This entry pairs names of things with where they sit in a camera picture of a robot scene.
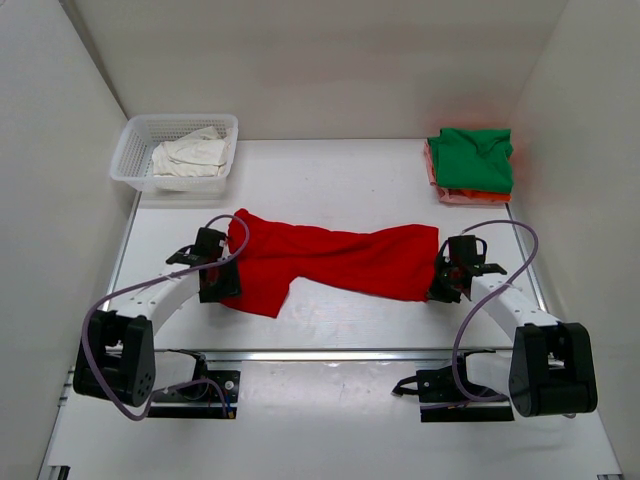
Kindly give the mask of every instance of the green shirt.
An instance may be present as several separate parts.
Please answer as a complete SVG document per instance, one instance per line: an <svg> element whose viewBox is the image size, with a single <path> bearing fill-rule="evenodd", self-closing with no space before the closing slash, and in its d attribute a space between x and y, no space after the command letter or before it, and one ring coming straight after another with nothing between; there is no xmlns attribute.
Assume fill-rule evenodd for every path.
<svg viewBox="0 0 640 480"><path fill-rule="evenodd" d="M511 193L511 130L443 128L428 139L436 183L442 188Z"/></svg>

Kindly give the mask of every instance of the white table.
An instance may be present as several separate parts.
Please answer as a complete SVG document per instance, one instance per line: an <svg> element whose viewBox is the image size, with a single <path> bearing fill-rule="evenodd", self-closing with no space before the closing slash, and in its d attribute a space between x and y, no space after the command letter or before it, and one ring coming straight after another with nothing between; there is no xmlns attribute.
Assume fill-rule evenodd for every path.
<svg viewBox="0 0 640 480"><path fill-rule="evenodd" d="M439 204L422 146L419 140L240 142L225 197L142 197L117 285L155 276L171 253L193 242L199 226L241 207L269 220L356 232L435 225L441 241L471 224L508 218L504 207ZM487 240L490 261L508 271L521 264L510 226L476 233ZM533 298L526 277L516 284ZM275 320L193 299L165 324L156 346L240 352L254 360L242 364L237 420L132 423L107 402L72 393L47 462L69 465L70 479L583 480L619 473L597 413L574 421L421 424L415 398L389 395L400 378L415 373L407 351L446 356L442 350L468 309L385 300L305 279L292 284ZM463 343L510 346L485 315ZM325 362L256 361L296 358ZM372 361L381 358L396 361Z"/></svg>
<svg viewBox="0 0 640 480"><path fill-rule="evenodd" d="M501 207L448 207L429 186L421 140L240 142L228 195L193 208L143 196L117 286L155 276L198 227L239 208L267 220L355 232L422 223L440 228L441 241L472 224L508 218ZM226 231L225 222L216 228ZM509 225L484 227L489 260L513 272L522 264ZM516 284L533 298L523 275ZM276 320L220 305L187 302L156 336L159 348L323 349L450 348L470 305L397 302L337 290L306 279L291 285ZM508 347L495 322L480 314L466 346Z"/></svg>

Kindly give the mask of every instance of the white basket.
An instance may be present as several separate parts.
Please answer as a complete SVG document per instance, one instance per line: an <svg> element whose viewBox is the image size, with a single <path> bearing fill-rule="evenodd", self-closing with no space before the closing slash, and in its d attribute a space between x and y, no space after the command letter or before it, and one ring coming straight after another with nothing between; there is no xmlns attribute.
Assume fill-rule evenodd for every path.
<svg viewBox="0 0 640 480"><path fill-rule="evenodd" d="M226 168L216 177L154 177L151 153L161 143L178 140L201 128L213 127L229 137ZM138 115L127 123L111 159L111 178L142 192L156 189L221 193L233 165L238 143L238 119L233 115Z"/></svg>

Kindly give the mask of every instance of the stack of folded clothes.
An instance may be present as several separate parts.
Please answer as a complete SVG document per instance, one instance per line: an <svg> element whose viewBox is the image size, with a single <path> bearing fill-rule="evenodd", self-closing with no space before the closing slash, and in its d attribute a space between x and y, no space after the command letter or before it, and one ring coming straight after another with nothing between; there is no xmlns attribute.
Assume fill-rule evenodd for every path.
<svg viewBox="0 0 640 480"><path fill-rule="evenodd" d="M427 171L443 203L492 205L511 200L511 130L443 128L425 143Z"/></svg>

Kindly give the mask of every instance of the white cloth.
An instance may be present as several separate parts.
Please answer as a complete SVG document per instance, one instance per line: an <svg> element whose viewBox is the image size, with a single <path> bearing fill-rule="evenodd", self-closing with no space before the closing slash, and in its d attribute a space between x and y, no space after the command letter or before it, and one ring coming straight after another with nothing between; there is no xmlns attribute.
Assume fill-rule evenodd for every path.
<svg viewBox="0 0 640 480"><path fill-rule="evenodd" d="M151 154L153 174L168 177L212 177L225 170L229 143L215 128L196 130L174 142L162 142Z"/></svg>

